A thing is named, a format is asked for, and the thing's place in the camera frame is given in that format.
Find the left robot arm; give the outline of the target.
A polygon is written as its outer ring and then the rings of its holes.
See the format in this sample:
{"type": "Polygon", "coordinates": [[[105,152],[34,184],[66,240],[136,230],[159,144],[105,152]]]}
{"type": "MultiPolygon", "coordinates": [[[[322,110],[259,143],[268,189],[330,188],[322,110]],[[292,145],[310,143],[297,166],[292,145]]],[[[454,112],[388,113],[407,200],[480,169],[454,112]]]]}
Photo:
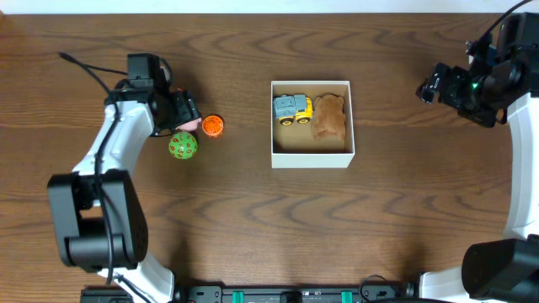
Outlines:
{"type": "Polygon", "coordinates": [[[148,227],[131,180],[150,137],[200,114],[192,95],[116,89],[104,123],[83,160],[47,184],[61,261],[99,274],[134,302],[185,302],[173,272],[148,251],[148,227]]]}

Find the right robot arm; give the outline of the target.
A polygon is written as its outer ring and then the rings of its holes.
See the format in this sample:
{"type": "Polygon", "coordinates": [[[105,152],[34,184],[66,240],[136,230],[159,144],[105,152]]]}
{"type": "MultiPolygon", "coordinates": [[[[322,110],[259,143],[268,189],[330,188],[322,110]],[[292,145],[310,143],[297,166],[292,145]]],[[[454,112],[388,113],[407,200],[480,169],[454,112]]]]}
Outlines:
{"type": "Polygon", "coordinates": [[[473,59],[469,69],[437,64],[418,87],[426,103],[438,98],[488,128],[510,126],[510,210],[502,239],[470,246],[457,268],[421,276],[419,296],[449,302],[538,300],[538,77],[528,59],[473,59]]]}

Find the white pink rabbit figure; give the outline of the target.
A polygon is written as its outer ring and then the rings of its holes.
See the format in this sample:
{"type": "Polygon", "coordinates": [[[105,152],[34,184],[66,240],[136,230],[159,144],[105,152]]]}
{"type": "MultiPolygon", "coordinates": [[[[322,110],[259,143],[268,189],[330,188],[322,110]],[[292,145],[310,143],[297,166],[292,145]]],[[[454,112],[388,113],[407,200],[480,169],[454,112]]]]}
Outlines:
{"type": "Polygon", "coordinates": [[[175,93],[177,119],[176,130],[181,131],[195,131],[199,127],[202,121],[200,111],[195,104],[195,98],[189,91],[178,88],[175,93]]]}

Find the orange patterned ball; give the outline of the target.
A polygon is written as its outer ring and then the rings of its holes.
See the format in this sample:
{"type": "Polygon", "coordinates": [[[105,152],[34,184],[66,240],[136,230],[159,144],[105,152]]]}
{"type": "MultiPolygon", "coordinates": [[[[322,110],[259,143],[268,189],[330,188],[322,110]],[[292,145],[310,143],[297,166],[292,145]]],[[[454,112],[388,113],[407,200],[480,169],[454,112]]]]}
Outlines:
{"type": "Polygon", "coordinates": [[[202,121],[202,130],[207,136],[217,138],[223,133],[224,121],[216,114],[208,115],[202,121]]]}

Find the green numbered dice ball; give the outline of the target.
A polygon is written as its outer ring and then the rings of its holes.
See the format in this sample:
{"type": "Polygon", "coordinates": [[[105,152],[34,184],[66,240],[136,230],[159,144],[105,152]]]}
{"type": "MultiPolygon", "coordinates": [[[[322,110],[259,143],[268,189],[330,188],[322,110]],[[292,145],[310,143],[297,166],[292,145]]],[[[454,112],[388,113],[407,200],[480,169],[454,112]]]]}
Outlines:
{"type": "Polygon", "coordinates": [[[177,159],[190,159],[198,151],[198,142],[195,136],[189,132],[178,132],[172,136],[168,144],[168,150],[177,159]]]}

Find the brown plush bear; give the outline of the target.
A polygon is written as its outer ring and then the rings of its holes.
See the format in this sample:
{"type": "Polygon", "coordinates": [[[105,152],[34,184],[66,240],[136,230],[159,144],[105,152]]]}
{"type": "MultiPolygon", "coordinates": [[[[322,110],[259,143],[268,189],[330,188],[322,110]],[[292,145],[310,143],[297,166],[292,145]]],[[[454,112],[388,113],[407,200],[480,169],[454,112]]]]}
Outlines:
{"type": "Polygon", "coordinates": [[[334,136],[343,141],[346,135],[344,98],[331,93],[316,97],[312,120],[312,136],[315,141],[334,136]]]}

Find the yellow grey toy truck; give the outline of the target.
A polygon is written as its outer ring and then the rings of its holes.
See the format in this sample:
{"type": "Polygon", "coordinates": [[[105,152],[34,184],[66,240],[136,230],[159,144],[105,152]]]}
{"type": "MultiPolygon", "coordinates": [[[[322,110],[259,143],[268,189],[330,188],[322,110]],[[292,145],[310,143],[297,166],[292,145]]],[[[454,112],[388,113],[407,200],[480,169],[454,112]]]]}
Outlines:
{"type": "Polygon", "coordinates": [[[312,99],[305,94],[281,95],[273,99],[274,118],[283,126],[304,125],[313,117],[312,99]]]}

